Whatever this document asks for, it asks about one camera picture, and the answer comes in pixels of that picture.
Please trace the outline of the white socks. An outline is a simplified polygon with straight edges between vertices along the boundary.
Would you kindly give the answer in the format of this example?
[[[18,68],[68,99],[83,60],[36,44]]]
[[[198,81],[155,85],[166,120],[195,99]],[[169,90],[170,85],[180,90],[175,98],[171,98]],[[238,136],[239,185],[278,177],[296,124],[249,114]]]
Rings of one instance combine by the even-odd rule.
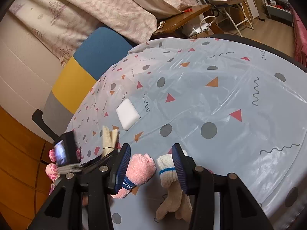
[[[161,186],[167,189],[167,197],[156,211],[156,219],[162,220],[167,213],[175,213],[175,218],[190,222],[192,205],[189,196],[181,189],[172,154],[168,153],[157,159],[160,169]]]

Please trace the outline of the patterned beige curtain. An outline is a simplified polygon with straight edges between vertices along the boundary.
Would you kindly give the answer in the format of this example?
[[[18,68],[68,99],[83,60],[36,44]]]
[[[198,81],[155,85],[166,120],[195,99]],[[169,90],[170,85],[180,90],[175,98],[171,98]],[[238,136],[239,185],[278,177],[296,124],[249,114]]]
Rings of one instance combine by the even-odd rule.
[[[130,41],[148,41],[158,20],[180,14],[197,0],[15,0],[9,11],[65,65],[98,27]]]

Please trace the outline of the pink fabric couch cover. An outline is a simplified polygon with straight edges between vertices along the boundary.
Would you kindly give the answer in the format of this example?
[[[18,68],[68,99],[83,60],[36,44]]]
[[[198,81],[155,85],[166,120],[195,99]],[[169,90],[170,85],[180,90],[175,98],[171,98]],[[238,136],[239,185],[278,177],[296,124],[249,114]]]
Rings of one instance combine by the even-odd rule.
[[[295,36],[295,50],[294,56],[295,60],[300,62],[304,67],[306,67],[306,55],[307,55],[307,31],[301,21],[300,17],[291,6],[291,13],[294,25],[294,36]]]

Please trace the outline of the cream mesh cloth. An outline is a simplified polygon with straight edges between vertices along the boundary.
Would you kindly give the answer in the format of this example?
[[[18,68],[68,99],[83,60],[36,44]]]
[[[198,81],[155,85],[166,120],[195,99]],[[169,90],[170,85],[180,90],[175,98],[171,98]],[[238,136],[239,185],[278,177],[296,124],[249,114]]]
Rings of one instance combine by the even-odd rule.
[[[103,159],[109,153],[115,150],[116,142],[118,139],[118,130],[109,130],[108,127],[102,127],[102,157]]]

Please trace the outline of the patterned light blue tablecloth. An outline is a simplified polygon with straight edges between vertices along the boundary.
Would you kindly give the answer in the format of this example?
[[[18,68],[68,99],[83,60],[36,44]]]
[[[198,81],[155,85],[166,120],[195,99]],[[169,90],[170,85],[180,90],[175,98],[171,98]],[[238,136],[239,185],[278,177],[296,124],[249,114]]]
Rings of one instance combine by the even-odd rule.
[[[125,131],[129,99],[140,119]],[[306,68],[233,40],[152,40],[92,86],[68,125],[82,162],[102,153],[102,127],[151,158],[179,143],[195,163],[236,173],[274,229],[293,229],[306,206]]]

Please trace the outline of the wooden side table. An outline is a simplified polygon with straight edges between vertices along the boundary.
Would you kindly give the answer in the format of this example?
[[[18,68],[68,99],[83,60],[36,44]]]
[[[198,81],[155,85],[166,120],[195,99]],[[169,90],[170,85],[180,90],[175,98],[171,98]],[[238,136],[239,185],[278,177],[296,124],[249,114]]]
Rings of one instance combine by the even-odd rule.
[[[153,33],[151,38],[199,39],[214,34],[224,34],[224,32],[212,15],[211,5],[197,5],[163,21],[162,26]]]

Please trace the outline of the multicolour upholstered chair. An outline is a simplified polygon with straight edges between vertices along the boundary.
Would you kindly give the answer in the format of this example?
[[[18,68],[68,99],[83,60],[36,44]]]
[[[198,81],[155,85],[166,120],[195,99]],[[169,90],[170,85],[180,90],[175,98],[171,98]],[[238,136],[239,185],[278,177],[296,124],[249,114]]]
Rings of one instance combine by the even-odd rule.
[[[107,26],[97,28],[69,59],[46,100],[32,120],[53,141],[66,128],[92,86],[136,43]]]

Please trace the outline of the white foam sponge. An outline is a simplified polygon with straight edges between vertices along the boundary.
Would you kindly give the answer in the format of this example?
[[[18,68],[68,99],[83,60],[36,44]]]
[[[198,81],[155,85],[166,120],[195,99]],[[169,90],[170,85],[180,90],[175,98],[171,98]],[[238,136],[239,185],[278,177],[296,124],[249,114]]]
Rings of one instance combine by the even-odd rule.
[[[139,119],[140,115],[129,99],[125,99],[116,109],[122,128],[128,131]]]

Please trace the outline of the pink towel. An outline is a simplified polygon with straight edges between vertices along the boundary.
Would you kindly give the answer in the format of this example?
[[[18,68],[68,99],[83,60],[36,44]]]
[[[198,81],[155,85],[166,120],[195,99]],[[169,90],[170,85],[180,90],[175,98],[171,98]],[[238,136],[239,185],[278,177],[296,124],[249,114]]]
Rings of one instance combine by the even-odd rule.
[[[148,182],[155,172],[155,162],[148,154],[134,154],[129,161],[120,190],[111,197],[123,199],[134,188]]]

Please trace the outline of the blue folding chair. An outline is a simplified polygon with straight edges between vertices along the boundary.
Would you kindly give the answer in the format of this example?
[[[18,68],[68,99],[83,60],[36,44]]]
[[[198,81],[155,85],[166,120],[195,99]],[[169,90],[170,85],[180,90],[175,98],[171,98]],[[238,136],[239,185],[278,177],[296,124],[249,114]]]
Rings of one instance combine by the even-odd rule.
[[[245,26],[251,30],[253,27],[253,17],[247,0],[203,0],[210,4],[212,11],[221,15],[224,20],[228,20],[241,35],[240,27]]]

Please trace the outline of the pink spotted plush toy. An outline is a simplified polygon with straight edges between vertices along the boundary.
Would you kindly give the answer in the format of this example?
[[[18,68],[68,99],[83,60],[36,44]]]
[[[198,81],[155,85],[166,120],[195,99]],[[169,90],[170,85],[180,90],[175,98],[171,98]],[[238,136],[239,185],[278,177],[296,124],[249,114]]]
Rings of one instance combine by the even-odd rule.
[[[47,176],[52,180],[55,181],[60,177],[61,174],[67,174],[67,173],[75,173],[75,172],[80,172],[82,170],[81,165],[80,165],[80,160],[81,160],[81,152],[79,149],[76,151],[76,156],[77,156],[77,163],[73,164],[68,164],[65,166],[61,166],[58,168],[56,165],[56,153],[55,149],[52,149],[49,151],[48,155],[51,160],[51,163],[48,164],[45,168],[45,173]]]

